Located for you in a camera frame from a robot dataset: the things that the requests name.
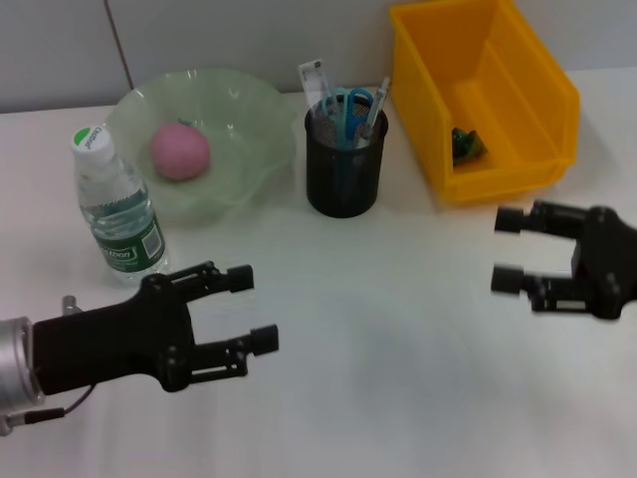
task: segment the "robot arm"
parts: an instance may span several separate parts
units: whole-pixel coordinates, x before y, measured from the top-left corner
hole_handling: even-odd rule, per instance
[[[537,201],[530,214],[501,207],[496,230],[540,232],[575,240],[571,277],[526,274],[496,266],[491,290],[518,295],[524,291],[534,312],[590,314],[617,320],[637,299],[637,231],[606,207],[577,209]]]
[[[251,267],[222,274],[207,262],[167,276],[148,276],[137,294],[121,304],[82,312],[67,298],[65,314],[56,319],[34,326],[26,318],[0,322],[0,435],[13,426],[60,418],[70,411],[7,416],[41,404],[45,395],[126,375],[153,376],[170,392],[191,383],[247,375],[249,354],[279,349],[277,326],[198,345],[187,303],[252,288]]]

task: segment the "white wall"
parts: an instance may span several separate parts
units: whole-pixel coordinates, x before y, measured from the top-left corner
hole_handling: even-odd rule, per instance
[[[102,0],[0,0],[0,113],[112,104],[126,91]]]
[[[406,0],[110,0],[137,85],[224,65],[300,88],[323,57],[339,84],[391,69],[388,7]],[[568,70],[637,66],[637,0],[516,0]],[[327,27],[332,29],[327,34]],[[103,0],[0,1],[0,113],[115,103],[127,90]]]

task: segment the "scissors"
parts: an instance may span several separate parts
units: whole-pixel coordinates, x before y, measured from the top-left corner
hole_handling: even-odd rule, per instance
[[[342,110],[338,107],[338,95],[342,95]],[[363,88],[354,88],[350,92],[345,88],[336,88],[330,96],[320,101],[320,108],[323,114],[328,117],[336,127],[336,145],[338,149],[352,149],[356,129],[367,121],[367,115],[361,117],[354,116],[356,95],[366,97],[370,105],[374,101],[374,97],[371,93]],[[332,111],[327,107],[328,99],[331,99],[331,103],[333,104]]]

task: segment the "bottle label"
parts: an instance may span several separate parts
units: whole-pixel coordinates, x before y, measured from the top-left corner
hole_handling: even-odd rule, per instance
[[[148,269],[161,259],[166,249],[156,217],[153,217],[141,232],[125,239],[94,237],[106,262],[120,272],[140,272]]]

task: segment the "green glass bowl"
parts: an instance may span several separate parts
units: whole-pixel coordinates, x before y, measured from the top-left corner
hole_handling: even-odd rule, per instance
[[[267,83],[233,70],[169,73],[128,93],[106,119],[117,152],[144,178],[155,210],[169,220],[197,219],[241,205],[296,154],[295,112]],[[187,122],[206,136],[211,164],[171,181],[150,162],[154,133]]]

